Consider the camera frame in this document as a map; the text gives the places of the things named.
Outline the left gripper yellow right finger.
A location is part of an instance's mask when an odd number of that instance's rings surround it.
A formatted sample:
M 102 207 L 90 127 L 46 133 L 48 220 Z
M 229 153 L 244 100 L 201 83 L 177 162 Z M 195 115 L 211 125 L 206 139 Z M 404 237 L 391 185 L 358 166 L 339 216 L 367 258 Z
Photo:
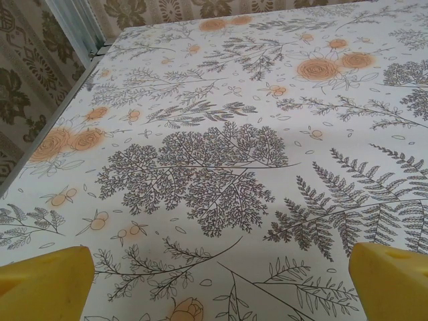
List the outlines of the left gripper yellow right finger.
M 367 320 L 427 319 L 427 255 L 357 243 L 348 270 Z

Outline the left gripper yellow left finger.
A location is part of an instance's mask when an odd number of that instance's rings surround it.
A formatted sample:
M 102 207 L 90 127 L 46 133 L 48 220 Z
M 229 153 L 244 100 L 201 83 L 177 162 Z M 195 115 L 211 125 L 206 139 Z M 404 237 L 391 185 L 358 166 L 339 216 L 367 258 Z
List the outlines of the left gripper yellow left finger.
M 2 320 L 79 320 L 94 262 L 84 246 L 69 247 L 1 267 Z

